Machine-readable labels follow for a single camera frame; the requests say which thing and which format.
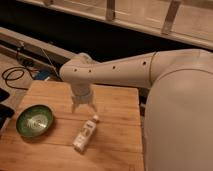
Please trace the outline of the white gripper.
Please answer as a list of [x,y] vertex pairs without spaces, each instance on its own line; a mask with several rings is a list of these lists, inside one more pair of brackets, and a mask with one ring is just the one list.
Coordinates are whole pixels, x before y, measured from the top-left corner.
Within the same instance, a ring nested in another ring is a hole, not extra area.
[[71,90],[74,102],[71,107],[72,113],[75,113],[75,110],[80,104],[89,104],[89,107],[91,107],[94,112],[97,112],[96,105],[93,103],[93,90],[89,84],[72,84]]

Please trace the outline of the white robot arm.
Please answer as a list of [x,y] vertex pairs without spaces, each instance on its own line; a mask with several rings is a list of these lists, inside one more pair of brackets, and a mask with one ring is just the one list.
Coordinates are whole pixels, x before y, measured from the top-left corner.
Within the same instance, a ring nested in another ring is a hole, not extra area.
[[213,171],[213,52],[158,51],[108,62],[80,53],[60,77],[76,106],[93,103],[92,84],[147,88],[145,170]]

